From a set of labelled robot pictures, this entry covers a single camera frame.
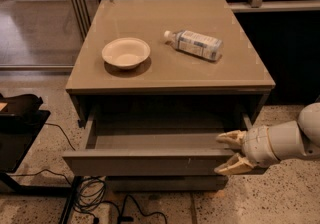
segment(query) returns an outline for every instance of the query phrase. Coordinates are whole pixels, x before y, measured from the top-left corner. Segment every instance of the open drawer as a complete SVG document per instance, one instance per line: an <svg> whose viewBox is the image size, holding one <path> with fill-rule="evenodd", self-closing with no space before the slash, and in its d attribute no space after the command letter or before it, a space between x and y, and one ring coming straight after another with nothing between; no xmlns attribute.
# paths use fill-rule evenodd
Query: open drawer
<svg viewBox="0 0 320 224"><path fill-rule="evenodd" d="M234 122L220 106L196 99L96 99L81 149L63 158L77 176L107 176L113 190L221 189L227 178L214 168L235 151L215 138Z"/></svg>

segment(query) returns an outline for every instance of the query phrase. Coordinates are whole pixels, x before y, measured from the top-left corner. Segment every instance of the bottle label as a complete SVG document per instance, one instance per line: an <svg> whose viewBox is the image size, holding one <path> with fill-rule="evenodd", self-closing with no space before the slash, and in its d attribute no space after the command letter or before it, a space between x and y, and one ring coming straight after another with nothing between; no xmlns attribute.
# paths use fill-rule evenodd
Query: bottle label
<svg viewBox="0 0 320 224"><path fill-rule="evenodd" d="M222 41L217 38L185 30L178 35L177 48L199 57L215 60L221 43Z"/></svg>

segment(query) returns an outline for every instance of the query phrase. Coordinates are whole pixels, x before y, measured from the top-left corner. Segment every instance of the speckled floor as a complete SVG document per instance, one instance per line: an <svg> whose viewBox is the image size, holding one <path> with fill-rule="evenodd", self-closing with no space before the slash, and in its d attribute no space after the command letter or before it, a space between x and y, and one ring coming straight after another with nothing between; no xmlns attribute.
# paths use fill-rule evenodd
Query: speckled floor
<svg viewBox="0 0 320 224"><path fill-rule="evenodd" d="M32 1L23 3L8 1L0 0L0 18L4 16L4 6L11 6L10 8L18 6L18 8L25 8L25 10L38 8L38 15L45 13L41 11L43 7L47 12L46 15L56 17L54 23L60 24L59 22L61 22L62 27L64 26L63 22L73 24L72 26L76 25L72 18L70 18L71 21L66 18L70 11L70 5L66 1L50 1L51 9L48 9L48 4L45 1L40 1L41 4ZM18 18L19 12L21 13L22 10L13 11L18 20L21 19ZM19 23L19 26L28 30L28 27L33 26L33 23L28 23L27 16L23 17L24 22ZM45 18L34 17L34 19L34 22L37 23ZM56 30L55 34L59 34L62 27L59 25L51 26L49 21L50 19L47 22L41 22L41 27L51 27L52 30ZM47 60L50 63L55 61L72 63L81 46L76 27L72 26L70 31L73 32L67 33L68 36L57 37L54 45L46 43L41 46L48 48L46 52L54 49L53 52L57 52L58 59L54 59L54 56L49 54L48 59L41 57L40 63L43 64ZM21 64L18 57L12 58L11 56L11 54L17 56L15 55L17 51L10 46L12 45L11 37L3 36L7 36L5 31L0 29L0 40L2 40L0 42L0 61L9 63L15 59L15 64ZM18 33L19 31L21 30L16 28L10 33ZM45 36L45 33L42 32L37 34L36 38L41 40ZM36 41L33 41L34 37L26 36L24 38L32 41L34 44L32 49L37 48ZM39 52L29 54L34 57L38 56ZM27 57L26 59L23 57L21 60L22 64L30 61ZM23 93L41 96L44 101L41 108L51 112L48 122L59 124L68 135L71 143L78 147L84 130L78 128L76 112L64 90L68 76L68 73L1 72L0 93L4 96ZM294 120L302 108L303 106L300 105L265 106L255 126L274 125ZM16 174L32 174L47 168L62 173L69 180L72 180L73 174L61 158L62 152L68 149L70 146L61 131L56 127L45 125ZM145 212L161 211L166 214L170 224L320 223L319 177L320 162L287 160L270 167L263 175L231 176L225 189L216 193L134 193L133 195ZM64 178L49 173L31 177L15 177L15 179L21 184L68 186ZM108 192L106 199L121 205L124 196L125 194ZM0 223L58 223L64 203L64 198L1 194ZM164 223L163 218L158 215L143 218L132 201L128 201L126 209L128 215L135 217L133 223ZM100 223L116 223L117 213L110 205L100 205L94 213L100 218ZM73 212L70 215L70 223L92 223L92 217Z"/></svg>

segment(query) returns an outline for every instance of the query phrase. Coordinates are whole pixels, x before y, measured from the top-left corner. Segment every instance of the tabletop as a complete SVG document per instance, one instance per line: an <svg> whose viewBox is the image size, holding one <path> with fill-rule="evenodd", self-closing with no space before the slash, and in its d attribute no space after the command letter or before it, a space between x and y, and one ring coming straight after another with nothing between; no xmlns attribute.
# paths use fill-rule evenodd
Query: tabletop
<svg viewBox="0 0 320 224"><path fill-rule="evenodd" d="M191 30L223 41L223 55L209 62L165 44L166 30ZM134 37L151 48L134 70L105 63L109 42ZM225 0L101 1L66 86L70 94L270 91L273 79Z"/></svg>

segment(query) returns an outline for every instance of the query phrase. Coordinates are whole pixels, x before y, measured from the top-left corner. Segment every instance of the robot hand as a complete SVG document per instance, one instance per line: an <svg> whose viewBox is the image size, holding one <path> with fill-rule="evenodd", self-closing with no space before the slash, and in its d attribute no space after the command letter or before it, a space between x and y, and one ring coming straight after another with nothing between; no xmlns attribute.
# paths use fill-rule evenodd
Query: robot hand
<svg viewBox="0 0 320 224"><path fill-rule="evenodd" d="M305 107L298 122L223 133L217 141L242 151L215 168L215 172L222 175L246 173L255 167L267 168L291 158L320 159L320 103Z"/></svg>

